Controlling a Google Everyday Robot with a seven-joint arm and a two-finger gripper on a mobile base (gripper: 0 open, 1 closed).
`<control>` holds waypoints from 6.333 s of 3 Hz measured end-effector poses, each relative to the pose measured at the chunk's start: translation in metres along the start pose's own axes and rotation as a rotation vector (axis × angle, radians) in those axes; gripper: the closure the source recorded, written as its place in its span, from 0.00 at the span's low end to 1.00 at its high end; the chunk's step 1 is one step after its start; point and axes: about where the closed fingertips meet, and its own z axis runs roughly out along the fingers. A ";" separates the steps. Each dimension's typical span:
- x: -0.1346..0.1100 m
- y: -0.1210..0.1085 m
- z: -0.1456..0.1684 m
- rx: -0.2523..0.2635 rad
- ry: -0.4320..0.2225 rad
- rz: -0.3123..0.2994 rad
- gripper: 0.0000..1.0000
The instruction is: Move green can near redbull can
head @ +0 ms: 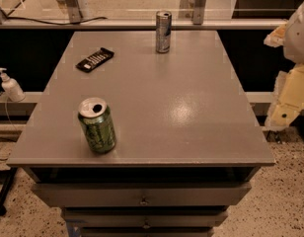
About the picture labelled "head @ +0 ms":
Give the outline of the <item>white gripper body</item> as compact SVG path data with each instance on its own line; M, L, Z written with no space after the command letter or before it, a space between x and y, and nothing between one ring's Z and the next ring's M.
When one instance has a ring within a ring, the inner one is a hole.
M296 64L289 72L279 72L281 86L278 106L282 114L298 114L304 110L304 64Z

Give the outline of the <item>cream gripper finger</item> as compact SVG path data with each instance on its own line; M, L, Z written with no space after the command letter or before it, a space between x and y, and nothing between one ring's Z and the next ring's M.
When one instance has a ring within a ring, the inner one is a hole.
M264 39L264 44L270 47L279 47L284 43L286 25L280 25L275 30L273 30Z
M283 131L299 116L300 111L293 106L271 104L266 115L265 129Z

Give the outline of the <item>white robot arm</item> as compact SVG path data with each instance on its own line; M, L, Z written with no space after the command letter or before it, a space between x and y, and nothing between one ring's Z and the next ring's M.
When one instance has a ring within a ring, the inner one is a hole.
M266 115L266 129L282 131L304 110L304 2L285 24L266 36L264 44L282 46L284 57L294 63L289 72L278 73Z

